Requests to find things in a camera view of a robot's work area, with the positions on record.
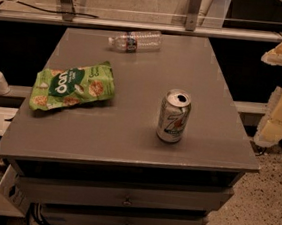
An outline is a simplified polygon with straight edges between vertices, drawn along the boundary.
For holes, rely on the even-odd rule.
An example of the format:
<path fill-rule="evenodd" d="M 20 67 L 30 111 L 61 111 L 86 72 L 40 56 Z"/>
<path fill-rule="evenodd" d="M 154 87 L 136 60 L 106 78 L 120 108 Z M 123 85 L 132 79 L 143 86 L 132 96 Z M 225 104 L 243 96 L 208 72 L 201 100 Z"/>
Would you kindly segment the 7up soda can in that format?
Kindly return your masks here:
<path fill-rule="evenodd" d="M 168 143 L 178 142 L 186 128 L 191 107 L 190 94 L 181 89 L 172 89 L 162 99 L 158 127 L 158 137 Z"/>

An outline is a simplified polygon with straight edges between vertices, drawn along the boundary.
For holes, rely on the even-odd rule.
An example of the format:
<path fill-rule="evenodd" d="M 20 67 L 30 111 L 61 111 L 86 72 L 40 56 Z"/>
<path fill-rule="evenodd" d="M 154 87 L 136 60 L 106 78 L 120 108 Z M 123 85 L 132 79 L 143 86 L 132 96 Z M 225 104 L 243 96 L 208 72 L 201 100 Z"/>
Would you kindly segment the clear plastic water bottle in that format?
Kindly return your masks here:
<path fill-rule="evenodd" d="M 151 52 L 161 49 L 160 31 L 124 31 L 108 39 L 112 50 L 125 53 Z"/>

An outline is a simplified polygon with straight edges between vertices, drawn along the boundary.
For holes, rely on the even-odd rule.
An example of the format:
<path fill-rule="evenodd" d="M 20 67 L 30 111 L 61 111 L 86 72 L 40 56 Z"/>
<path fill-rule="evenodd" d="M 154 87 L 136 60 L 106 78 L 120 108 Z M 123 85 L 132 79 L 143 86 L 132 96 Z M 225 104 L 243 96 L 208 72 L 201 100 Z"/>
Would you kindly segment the grey drawer cabinet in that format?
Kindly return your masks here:
<path fill-rule="evenodd" d="M 204 225 L 234 184 L 258 169 L 209 40 L 169 35 L 149 53 L 109 50 L 107 32 L 70 29 L 48 66 L 109 62 L 113 100 L 34 111 L 22 105 L 0 157 L 22 193 L 55 225 Z M 190 94 L 178 142 L 158 137 L 162 99 Z"/>

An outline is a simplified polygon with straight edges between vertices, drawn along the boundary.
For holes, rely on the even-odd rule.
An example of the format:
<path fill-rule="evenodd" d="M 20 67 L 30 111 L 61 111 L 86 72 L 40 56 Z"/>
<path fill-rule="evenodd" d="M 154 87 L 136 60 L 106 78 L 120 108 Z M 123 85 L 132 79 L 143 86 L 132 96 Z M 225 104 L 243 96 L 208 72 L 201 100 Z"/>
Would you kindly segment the green snack chip bag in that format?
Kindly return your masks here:
<path fill-rule="evenodd" d="M 109 62 L 68 70 L 46 68 L 36 76 L 29 107 L 49 111 L 112 99 L 115 85 L 111 68 Z"/>

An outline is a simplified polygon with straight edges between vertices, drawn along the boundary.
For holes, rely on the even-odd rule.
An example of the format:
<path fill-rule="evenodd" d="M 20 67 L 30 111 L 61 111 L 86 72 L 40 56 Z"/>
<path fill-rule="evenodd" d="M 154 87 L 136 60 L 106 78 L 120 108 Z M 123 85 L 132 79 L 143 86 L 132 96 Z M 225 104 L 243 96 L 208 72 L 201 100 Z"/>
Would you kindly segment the white cardboard box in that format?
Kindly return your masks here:
<path fill-rule="evenodd" d="M 0 215 L 21 217 L 26 216 L 30 201 L 16 185 L 17 173 L 10 165 L 0 181 Z"/>

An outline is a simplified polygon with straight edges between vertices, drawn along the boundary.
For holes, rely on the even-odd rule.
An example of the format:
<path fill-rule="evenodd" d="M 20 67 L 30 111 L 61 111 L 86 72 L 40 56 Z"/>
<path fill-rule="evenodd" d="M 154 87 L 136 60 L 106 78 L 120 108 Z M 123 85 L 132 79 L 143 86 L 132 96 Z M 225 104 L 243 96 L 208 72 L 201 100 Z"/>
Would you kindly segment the metal frame rail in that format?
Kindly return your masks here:
<path fill-rule="evenodd" d="M 0 0 L 0 19 L 282 41 L 282 0 Z"/>

